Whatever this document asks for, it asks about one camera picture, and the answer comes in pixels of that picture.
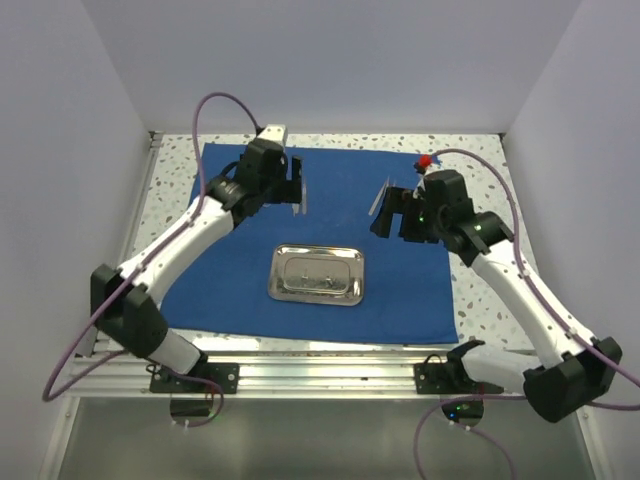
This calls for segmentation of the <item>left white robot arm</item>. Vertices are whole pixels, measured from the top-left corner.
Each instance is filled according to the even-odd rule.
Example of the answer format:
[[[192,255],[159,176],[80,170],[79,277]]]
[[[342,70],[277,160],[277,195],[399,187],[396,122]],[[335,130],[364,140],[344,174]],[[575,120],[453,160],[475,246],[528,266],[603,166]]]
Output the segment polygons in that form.
[[[118,267],[101,265],[91,275],[91,321],[98,331],[137,358],[172,371],[185,392],[208,379],[207,356],[176,333],[160,311],[174,282],[210,246],[261,207],[302,200],[302,160],[277,149],[243,153],[211,180],[180,219],[145,250]]]

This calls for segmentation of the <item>steel pointed tweezers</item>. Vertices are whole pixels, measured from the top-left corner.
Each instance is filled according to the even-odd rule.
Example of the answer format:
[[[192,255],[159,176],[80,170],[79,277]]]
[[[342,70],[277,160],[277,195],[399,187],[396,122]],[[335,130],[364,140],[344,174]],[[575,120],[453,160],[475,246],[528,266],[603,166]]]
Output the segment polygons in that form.
[[[369,211],[368,211],[368,215],[369,216],[373,216],[374,213],[377,211],[378,206],[380,204],[380,202],[382,201],[382,199],[384,198],[386,189],[389,187],[389,178],[386,178],[386,180],[383,182],[381,188],[379,189],[374,201],[372,202]]]

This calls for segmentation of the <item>steel instrument tray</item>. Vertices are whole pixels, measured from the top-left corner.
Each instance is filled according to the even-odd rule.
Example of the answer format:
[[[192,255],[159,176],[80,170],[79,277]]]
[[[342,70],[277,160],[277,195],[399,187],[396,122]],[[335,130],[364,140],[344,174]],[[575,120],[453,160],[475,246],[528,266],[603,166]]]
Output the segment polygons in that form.
[[[365,256],[355,248],[281,244],[267,291],[278,301],[352,307],[364,297]]]

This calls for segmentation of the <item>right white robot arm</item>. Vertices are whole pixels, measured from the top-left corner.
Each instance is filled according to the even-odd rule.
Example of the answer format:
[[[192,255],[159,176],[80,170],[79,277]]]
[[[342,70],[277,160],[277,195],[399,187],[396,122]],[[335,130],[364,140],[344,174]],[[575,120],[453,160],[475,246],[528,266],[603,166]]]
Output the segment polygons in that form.
[[[407,241],[441,241],[458,254],[498,295],[524,330],[534,352],[518,354],[469,340],[444,361],[414,367],[419,393],[493,393],[525,396],[544,420],[556,423],[608,392],[622,358],[611,337],[597,338],[535,274],[518,270],[521,252],[510,230],[493,212],[476,214],[463,187],[448,194],[382,188],[371,211],[370,230],[386,238],[394,215]]]

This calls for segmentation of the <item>blue surgical cloth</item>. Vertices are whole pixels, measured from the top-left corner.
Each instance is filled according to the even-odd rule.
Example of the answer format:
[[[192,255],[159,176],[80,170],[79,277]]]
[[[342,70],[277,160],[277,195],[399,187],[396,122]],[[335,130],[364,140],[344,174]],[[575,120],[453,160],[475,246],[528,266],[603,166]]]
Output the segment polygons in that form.
[[[210,333],[312,341],[436,344],[457,339],[450,261],[439,245],[383,239],[369,209],[382,185],[416,184],[415,156],[365,150],[289,148],[302,160],[307,211],[268,205],[208,248],[171,286],[169,325]],[[268,293],[282,244],[351,247],[365,260],[354,306],[277,301]]]

